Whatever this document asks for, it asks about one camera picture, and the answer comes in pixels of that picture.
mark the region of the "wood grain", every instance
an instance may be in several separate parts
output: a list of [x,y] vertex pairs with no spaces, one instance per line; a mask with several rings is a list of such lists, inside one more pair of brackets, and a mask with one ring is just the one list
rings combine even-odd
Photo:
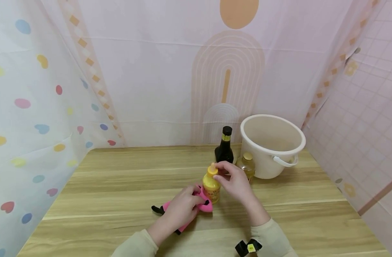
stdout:
[[[150,206],[201,182],[214,147],[91,151],[18,256],[110,256],[157,219]],[[232,148],[238,156],[240,146]],[[296,167],[255,178],[252,187],[299,256],[390,256],[306,150]],[[237,256],[234,246],[249,238],[245,211],[224,190],[214,208],[168,238],[157,256]]]

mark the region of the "bottle neck label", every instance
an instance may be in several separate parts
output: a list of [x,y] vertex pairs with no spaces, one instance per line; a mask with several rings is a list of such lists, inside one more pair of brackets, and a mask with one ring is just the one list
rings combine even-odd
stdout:
[[230,141],[230,136],[225,136],[224,134],[222,134],[222,140],[225,142],[229,142]]

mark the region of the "bucket rim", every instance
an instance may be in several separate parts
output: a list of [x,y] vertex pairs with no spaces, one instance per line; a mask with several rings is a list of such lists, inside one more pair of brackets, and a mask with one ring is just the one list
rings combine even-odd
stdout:
[[[255,142],[253,142],[252,140],[250,140],[250,138],[247,137],[247,135],[246,135],[246,133],[245,133],[245,128],[244,128],[244,127],[245,127],[245,123],[246,123],[248,120],[253,119],[253,118],[255,118],[255,117],[272,117],[272,118],[275,118],[275,119],[284,121],[284,122],[286,122],[287,124],[290,124],[292,127],[294,127],[294,128],[297,130],[297,132],[299,132],[299,135],[301,136],[301,140],[302,140],[301,144],[300,144],[298,147],[296,147],[295,149],[292,149],[292,150],[290,150],[290,151],[274,151],[274,150],[267,149],[267,148],[264,148],[264,147],[262,147],[262,146],[259,146],[258,144],[256,144]],[[250,145],[252,145],[252,147],[256,148],[256,149],[259,150],[259,151],[264,151],[264,152],[266,152],[266,153],[268,153],[268,154],[270,154],[270,155],[274,155],[274,156],[296,155],[296,154],[298,154],[300,151],[302,151],[303,148],[304,148],[305,145],[306,145],[306,137],[305,137],[304,133],[301,131],[301,129],[299,129],[299,127],[297,127],[296,125],[294,125],[292,122],[290,122],[290,121],[288,121],[288,120],[286,120],[286,119],[283,119],[282,117],[275,116],[275,115],[271,115],[271,114],[255,114],[255,115],[252,115],[252,116],[249,116],[249,117],[245,118],[245,119],[242,121],[242,123],[240,124],[240,133],[242,134],[242,139],[243,139],[243,140],[246,140],[248,143],[250,143]]]

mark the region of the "dark glass bottle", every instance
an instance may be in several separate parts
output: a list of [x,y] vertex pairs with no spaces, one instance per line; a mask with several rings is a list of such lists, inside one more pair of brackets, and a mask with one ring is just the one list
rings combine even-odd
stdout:
[[230,148],[231,135],[232,128],[229,126],[224,126],[220,146],[216,147],[215,149],[216,162],[228,161],[230,163],[233,163],[233,152]]

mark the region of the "gold bottle cap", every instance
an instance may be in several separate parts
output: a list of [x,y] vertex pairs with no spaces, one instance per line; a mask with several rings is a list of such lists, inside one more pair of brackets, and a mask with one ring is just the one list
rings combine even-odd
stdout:
[[243,154],[243,158],[246,159],[246,160],[248,160],[248,161],[250,161],[250,160],[253,159],[253,155],[252,155],[250,152],[245,152],[245,153]]

